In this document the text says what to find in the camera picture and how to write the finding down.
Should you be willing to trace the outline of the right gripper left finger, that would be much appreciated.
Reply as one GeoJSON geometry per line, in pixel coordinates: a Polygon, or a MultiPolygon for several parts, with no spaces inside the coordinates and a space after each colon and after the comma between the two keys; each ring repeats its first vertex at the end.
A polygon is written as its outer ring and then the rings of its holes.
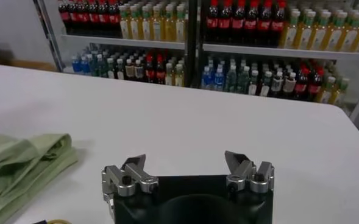
{"type": "Polygon", "coordinates": [[[101,171],[102,194],[104,201],[114,196],[131,197],[139,189],[145,194],[155,194],[159,188],[158,177],[144,171],[146,155],[127,158],[121,167],[105,166],[101,171]]]}

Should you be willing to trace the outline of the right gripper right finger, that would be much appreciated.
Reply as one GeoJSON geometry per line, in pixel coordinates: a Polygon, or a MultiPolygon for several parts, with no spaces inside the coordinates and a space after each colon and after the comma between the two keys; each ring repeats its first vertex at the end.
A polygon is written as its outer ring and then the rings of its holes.
{"type": "Polygon", "coordinates": [[[230,192],[249,189],[257,194],[274,190],[275,168],[272,163],[262,161],[257,168],[246,155],[225,151],[224,156],[230,174],[226,176],[226,186],[230,192]]]}

